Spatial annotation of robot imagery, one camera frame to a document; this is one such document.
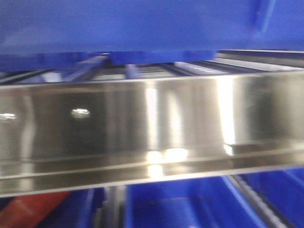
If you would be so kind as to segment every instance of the blue plastic crate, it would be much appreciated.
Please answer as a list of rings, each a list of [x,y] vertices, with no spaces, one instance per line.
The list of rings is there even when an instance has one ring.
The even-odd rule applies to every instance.
[[[128,186],[125,228],[266,228],[228,177]]]
[[[304,50],[303,10],[302,0],[0,1],[0,70],[61,67],[74,60],[60,55],[74,52],[159,63],[222,49]]]
[[[295,227],[304,227],[304,169],[242,175]]]

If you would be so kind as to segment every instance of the roller conveyor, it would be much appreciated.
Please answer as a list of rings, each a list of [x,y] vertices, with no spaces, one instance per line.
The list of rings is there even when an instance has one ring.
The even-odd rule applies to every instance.
[[[1,195],[303,164],[303,68],[98,58],[0,87]]]
[[[114,66],[100,55],[20,76],[0,87],[0,209],[74,190],[38,228],[76,226],[88,208],[60,214],[77,203],[93,212],[78,226],[94,228],[302,227],[289,211],[302,211],[304,190],[285,205],[280,195],[304,189],[303,169],[285,170],[304,165],[303,70],[224,58]]]

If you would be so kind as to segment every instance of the polished metal surface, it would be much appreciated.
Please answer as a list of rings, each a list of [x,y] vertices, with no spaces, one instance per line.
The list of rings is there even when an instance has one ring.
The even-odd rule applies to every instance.
[[[303,88],[303,71],[2,86],[0,195],[303,165]]]

